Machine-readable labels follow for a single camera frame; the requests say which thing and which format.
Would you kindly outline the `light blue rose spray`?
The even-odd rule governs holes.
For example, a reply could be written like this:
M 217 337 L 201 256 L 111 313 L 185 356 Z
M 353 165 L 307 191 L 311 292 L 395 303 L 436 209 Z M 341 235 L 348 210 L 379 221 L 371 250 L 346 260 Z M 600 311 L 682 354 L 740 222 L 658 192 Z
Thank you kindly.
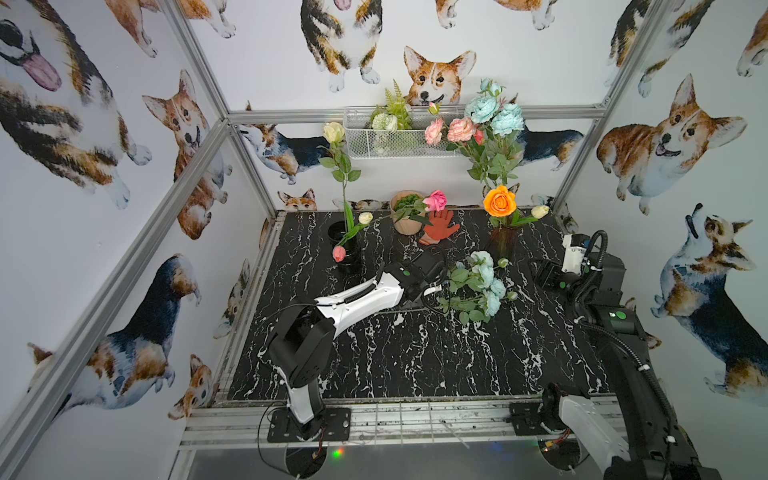
M 385 309 L 385 312 L 426 311 L 449 320 L 457 320 L 462 325 L 487 324 L 502 310 L 503 306 L 509 306 L 519 299 L 520 294 L 517 291 L 497 295 L 490 289 L 467 297 L 442 292 L 431 292 L 427 295 L 424 292 L 419 299 L 407 300 L 404 306 Z

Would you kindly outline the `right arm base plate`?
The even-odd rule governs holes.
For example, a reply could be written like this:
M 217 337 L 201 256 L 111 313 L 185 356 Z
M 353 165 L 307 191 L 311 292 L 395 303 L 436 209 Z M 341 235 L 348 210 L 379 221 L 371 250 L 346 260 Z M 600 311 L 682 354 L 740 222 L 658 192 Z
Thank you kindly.
M 505 422 L 512 426 L 517 436 L 559 436 L 566 430 L 542 411 L 539 401 L 511 402 Z

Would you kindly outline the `magenta pink rose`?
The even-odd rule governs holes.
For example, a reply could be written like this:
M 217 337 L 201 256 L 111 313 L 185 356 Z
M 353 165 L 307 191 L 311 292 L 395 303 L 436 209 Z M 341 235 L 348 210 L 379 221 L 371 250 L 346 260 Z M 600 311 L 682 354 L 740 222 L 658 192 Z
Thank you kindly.
M 428 214 L 442 211 L 446 205 L 446 196 L 440 190 L 435 190 L 428 196 L 418 193 L 407 194 L 394 202 L 394 220 L 412 220 L 427 225 Z

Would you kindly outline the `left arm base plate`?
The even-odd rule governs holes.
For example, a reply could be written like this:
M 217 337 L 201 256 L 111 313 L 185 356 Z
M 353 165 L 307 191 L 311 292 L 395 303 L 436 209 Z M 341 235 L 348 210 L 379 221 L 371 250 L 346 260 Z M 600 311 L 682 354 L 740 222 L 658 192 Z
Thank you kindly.
M 350 408 L 327 407 L 307 424 L 298 422 L 287 407 L 277 408 L 269 420 L 269 443 L 347 441 L 351 428 Z

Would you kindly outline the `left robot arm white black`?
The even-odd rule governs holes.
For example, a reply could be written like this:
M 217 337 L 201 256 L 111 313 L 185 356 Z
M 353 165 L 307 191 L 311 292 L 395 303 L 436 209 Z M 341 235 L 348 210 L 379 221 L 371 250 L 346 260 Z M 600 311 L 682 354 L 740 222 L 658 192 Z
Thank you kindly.
M 369 280 L 340 293 L 292 304 L 280 311 L 267 339 L 267 352 L 287 384 L 288 417 L 307 429 L 324 410 L 320 373 L 329 364 L 336 338 L 355 324 L 403 302 L 419 299 L 438 281 L 445 261 L 423 251 L 394 262 Z

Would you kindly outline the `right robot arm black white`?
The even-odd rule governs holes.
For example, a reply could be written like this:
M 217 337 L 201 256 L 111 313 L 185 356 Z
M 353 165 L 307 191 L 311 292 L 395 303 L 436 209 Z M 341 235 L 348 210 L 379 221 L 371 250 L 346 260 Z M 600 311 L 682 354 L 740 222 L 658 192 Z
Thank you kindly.
M 597 348 L 618 400 L 626 432 L 598 412 L 588 394 L 549 384 L 539 414 L 545 429 L 575 435 L 606 479 L 717 479 L 678 423 L 652 367 L 647 334 L 620 303 L 626 268 L 608 253 L 608 236 L 566 234 L 561 263 L 540 261 L 534 282 L 563 296 L 573 326 Z

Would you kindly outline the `blue and yellow rose spray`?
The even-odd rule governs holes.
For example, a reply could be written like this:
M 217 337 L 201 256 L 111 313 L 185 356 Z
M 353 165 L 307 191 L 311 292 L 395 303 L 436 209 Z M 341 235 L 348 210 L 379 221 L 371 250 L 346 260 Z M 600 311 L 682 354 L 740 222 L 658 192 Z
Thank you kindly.
M 448 269 L 444 289 L 450 298 L 467 291 L 476 295 L 488 294 L 501 300 L 508 295 L 501 275 L 509 265 L 510 260 L 506 257 L 495 260 L 488 251 L 474 251 L 464 261 L 458 261 Z

